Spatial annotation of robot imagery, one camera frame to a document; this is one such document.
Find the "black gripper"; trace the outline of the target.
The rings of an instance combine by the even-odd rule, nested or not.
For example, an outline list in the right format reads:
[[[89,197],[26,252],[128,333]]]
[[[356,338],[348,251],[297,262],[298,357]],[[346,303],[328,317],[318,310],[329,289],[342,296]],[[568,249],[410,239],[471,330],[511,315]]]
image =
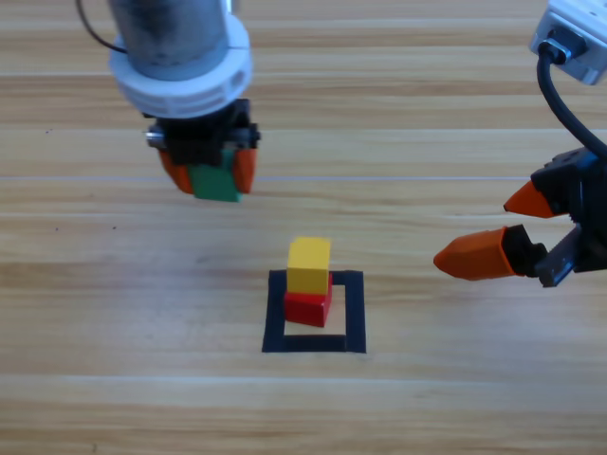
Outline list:
[[[193,193],[187,165],[220,167],[223,151],[237,150],[232,164],[236,189],[250,193],[254,181],[258,125],[251,120],[250,100],[237,99],[216,112],[196,118],[153,118],[145,133],[150,147],[158,149],[162,167],[176,187]]]
[[[484,230],[451,241],[433,258],[462,280],[509,276],[557,286],[570,272],[606,268],[606,164],[585,148],[556,155],[504,203],[504,210],[537,218],[569,215],[575,227],[548,253],[523,225]]]

